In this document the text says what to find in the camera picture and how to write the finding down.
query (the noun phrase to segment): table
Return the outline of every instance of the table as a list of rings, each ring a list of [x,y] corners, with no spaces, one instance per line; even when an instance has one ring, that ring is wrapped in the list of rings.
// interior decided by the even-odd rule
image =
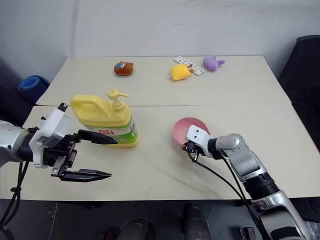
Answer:
[[[261,104],[250,98],[238,103],[221,101],[215,106],[133,106],[140,134],[132,148],[113,148],[86,141],[76,145],[73,169],[87,168],[112,173],[112,177],[88,182],[62,182],[50,176],[51,167],[28,169],[21,198],[51,201],[127,200],[227,200],[237,199],[215,175],[192,163],[172,138],[174,123],[183,117],[202,120],[212,135],[241,134],[289,198],[320,196],[320,155],[306,129],[287,101]],[[35,106],[23,127],[39,126],[40,117],[55,107]],[[83,129],[72,109],[70,133]],[[221,160],[200,161],[234,183]],[[0,198],[11,198],[18,164],[0,169]]]
[[[187,60],[202,66],[203,56]],[[221,102],[241,106],[242,100],[274,107],[290,103],[263,56],[218,56],[225,60],[215,72],[192,74],[185,80],[170,80],[174,57],[76,57],[68,58],[38,105],[69,103],[76,94],[107,98],[108,89],[129,94],[130,106],[215,106]],[[131,62],[130,76],[114,74],[116,63]]]

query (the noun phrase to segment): pink bowl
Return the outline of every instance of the pink bowl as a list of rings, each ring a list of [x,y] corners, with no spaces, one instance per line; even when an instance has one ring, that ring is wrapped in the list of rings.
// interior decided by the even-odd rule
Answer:
[[[197,118],[185,117],[177,121],[173,127],[173,137],[181,145],[183,145],[186,140],[185,137],[191,125],[195,125],[209,133],[207,126]]]

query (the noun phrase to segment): yellow bottle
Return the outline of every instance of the yellow bottle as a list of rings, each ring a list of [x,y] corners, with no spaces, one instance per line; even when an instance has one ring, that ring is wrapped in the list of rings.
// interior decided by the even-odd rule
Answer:
[[[133,147],[137,145],[139,134],[131,109],[119,100],[119,96],[129,97],[117,89],[110,89],[107,92],[107,101],[95,95],[75,95],[71,99],[71,107],[78,118],[88,130],[105,134],[117,140],[118,144],[113,147]]]

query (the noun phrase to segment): purple toy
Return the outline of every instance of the purple toy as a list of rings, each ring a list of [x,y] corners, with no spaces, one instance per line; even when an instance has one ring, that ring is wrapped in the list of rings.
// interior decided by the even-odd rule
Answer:
[[[216,56],[207,56],[203,59],[203,65],[208,69],[209,71],[215,71],[218,69],[218,67],[222,64],[224,64],[224,60],[216,60]]]

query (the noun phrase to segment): robotic arm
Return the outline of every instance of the robotic arm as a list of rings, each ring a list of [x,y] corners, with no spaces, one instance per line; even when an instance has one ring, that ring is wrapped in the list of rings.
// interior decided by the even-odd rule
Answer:
[[[65,116],[67,107],[61,103],[40,128],[23,129],[8,122],[0,122],[0,167],[6,162],[33,162],[36,168],[52,167],[51,176],[62,181],[91,182],[111,177],[111,174],[89,169],[68,171],[75,160],[76,143],[81,140],[94,144],[117,144],[113,138],[101,133],[79,130],[66,134],[72,119]]]
[[[236,176],[251,196],[252,205],[261,213],[258,225],[262,235],[271,240],[311,239],[295,207],[239,134],[214,137],[192,125],[186,138],[185,150],[195,154],[195,161],[199,154],[216,160],[229,159]]]

